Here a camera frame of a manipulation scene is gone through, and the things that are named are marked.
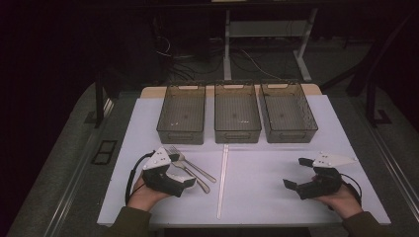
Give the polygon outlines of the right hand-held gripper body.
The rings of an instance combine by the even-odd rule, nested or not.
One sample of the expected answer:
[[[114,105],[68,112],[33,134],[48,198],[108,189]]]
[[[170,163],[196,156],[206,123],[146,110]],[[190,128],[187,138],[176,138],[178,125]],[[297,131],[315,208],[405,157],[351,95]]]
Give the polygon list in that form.
[[[312,160],[314,163],[310,168],[313,169],[315,176],[310,182],[297,185],[295,190],[301,199],[332,195],[342,184],[346,185],[355,196],[358,195],[352,185],[343,181],[342,174],[337,170],[338,166],[356,163],[356,158],[320,152]]]

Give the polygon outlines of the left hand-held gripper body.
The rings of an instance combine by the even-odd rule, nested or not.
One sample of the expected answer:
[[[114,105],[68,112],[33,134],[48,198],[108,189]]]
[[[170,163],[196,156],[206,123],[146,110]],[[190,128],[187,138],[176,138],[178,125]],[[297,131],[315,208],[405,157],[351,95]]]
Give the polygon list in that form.
[[[148,188],[169,196],[180,194],[180,183],[167,174],[171,160],[163,147],[160,147],[142,168],[142,179]]]

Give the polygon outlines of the metal fork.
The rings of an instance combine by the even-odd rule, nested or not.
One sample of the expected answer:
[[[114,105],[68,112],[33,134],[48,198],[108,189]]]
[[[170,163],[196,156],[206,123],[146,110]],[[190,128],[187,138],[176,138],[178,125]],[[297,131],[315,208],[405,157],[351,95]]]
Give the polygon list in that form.
[[[195,170],[197,170],[199,173],[201,173],[205,178],[207,178],[212,183],[215,183],[216,182],[216,178],[215,177],[213,177],[212,175],[210,175],[209,173],[207,173],[206,171],[204,171],[200,167],[198,167],[195,164],[193,164],[192,162],[190,162],[185,157],[185,155],[181,151],[179,151],[175,146],[170,146],[168,148],[168,152],[170,154],[178,154],[180,156],[180,158],[179,158],[180,161],[186,162],[188,165],[190,165],[192,168],[194,168]]]

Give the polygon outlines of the transparent brown plastic bin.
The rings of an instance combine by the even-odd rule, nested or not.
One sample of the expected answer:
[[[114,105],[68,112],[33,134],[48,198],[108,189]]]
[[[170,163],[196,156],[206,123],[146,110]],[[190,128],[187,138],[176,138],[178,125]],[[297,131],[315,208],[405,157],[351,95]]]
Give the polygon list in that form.
[[[166,88],[156,127],[163,144],[204,143],[206,88],[170,85]]]
[[[318,125],[299,83],[262,83],[260,107],[269,143],[309,143]]]
[[[214,86],[216,143],[257,143],[262,130],[253,83]]]

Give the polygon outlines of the person's right hand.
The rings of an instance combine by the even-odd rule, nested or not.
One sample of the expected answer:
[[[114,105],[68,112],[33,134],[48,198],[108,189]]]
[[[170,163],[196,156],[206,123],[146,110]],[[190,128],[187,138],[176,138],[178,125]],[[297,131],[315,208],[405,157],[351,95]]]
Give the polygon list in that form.
[[[348,219],[363,211],[350,189],[342,184],[339,190],[328,196],[316,197],[315,200],[330,206],[342,219]]]

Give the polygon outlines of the person's left hand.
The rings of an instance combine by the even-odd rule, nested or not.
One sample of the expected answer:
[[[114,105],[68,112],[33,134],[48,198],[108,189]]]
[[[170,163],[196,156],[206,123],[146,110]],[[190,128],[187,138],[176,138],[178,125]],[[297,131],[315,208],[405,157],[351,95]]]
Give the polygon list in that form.
[[[149,188],[143,179],[139,177],[133,186],[133,191],[129,196],[127,206],[143,211],[150,211],[152,207],[169,195],[157,192]]]

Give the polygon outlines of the white table mat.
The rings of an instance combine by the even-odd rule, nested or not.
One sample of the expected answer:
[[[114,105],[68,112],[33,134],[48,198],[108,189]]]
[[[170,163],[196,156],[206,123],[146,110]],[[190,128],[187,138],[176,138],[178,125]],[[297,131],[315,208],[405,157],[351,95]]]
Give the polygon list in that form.
[[[194,186],[180,197],[169,197],[152,209],[154,227],[198,226],[320,226],[339,222],[325,205],[300,199],[284,186],[283,179],[303,184],[314,175],[299,165],[298,159],[315,159],[320,152],[357,159],[339,167],[339,172],[354,178],[363,191],[362,206],[377,221],[389,221],[377,194],[338,120],[329,99],[311,96],[308,103],[319,129],[309,143],[269,143],[261,137],[255,144],[228,144],[228,162],[221,219],[216,218],[223,145],[214,141],[212,99],[206,103],[205,142],[182,145],[186,158],[216,178],[210,193]]]

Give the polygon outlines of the black metal stand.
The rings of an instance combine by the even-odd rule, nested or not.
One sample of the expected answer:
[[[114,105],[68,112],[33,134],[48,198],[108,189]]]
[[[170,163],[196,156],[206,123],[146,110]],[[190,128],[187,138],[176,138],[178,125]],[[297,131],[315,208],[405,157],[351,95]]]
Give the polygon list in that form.
[[[391,123],[390,118],[384,110],[376,109],[376,93],[377,84],[374,81],[369,81],[367,84],[366,118],[372,127],[377,127],[379,124]]]

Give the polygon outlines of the white metal desk frame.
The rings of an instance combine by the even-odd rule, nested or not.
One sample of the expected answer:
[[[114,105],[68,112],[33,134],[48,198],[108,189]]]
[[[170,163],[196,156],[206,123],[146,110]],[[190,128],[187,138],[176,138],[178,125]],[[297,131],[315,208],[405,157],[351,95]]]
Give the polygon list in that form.
[[[306,20],[296,21],[231,21],[230,11],[225,12],[223,79],[231,80],[230,39],[234,38],[300,38],[299,48],[293,51],[293,57],[305,82],[311,76],[304,62],[303,55],[314,26],[318,9],[310,10]]]

